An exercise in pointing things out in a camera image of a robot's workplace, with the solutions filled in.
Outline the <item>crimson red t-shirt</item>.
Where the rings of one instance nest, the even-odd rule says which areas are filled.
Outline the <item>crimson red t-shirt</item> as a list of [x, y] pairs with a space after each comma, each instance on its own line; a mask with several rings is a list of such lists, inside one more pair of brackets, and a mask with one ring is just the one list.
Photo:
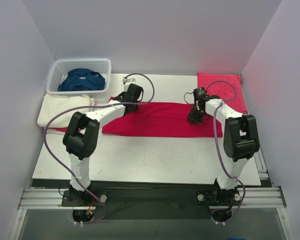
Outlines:
[[123, 137], [213, 138], [213, 118], [191, 124], [187, 116], [192, 106], [185, 103], [150, 102], [117, 118], [102, 128], [102, 133]]

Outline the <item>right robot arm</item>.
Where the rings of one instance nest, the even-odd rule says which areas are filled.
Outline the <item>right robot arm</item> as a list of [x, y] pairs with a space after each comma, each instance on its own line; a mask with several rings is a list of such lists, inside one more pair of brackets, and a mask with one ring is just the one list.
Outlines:
[[212, 200], [223, 204], [235, 189], [249, 159], [260, 149], [256, 118], [240, 113], [219, 96], [207, 94], [205, 88], [193, 90], [194, 104], [187, 116], [190, 124], [201, 124], [204, 117], [213, 117], [213, 134], [222, 173], [217, 177], [218, 188], [211, 192]]

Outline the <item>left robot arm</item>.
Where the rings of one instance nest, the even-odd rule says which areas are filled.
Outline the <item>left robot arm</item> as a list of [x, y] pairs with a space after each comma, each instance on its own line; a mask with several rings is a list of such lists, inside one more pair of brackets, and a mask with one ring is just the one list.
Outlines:
[[89, 177], [90, 156], [97, 147], [99, 130], [110, 122], [139, 109], [138, 99], [143, 96], [142, 87], [131, 83], [127, 90], [96, 110], [75, 112], [63, 137], [63, 144], [69, 154], [71, 165], [70, 192], [80, 206], [91, 201]]

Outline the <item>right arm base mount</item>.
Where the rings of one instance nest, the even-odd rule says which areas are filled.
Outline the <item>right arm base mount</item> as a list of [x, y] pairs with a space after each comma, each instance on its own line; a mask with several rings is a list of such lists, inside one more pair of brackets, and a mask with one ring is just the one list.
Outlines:
[[218, 188], [199, 189], [195, 192], [195, 196], [199, 206], [211, 208], [238, 206], [241, 201], [241, 195], [236, 188], [231, 190]]

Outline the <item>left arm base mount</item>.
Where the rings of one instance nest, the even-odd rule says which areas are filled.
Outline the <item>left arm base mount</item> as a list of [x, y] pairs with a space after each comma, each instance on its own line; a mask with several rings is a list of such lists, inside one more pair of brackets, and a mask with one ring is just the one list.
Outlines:
[[[101, 207], [102, 204], [93, 198], [89, 193], [85, 193], [83, 199], [78, 198], [75, 195], [70, 194], [70, 191], [66, 189], [64, 192], [58, 191], [62, 196], [61, 205], [63, 207]], [[106, 204], [108, 192], [103, 189], [92, 189], [92, 193], [96, 195], [104, 204]]]

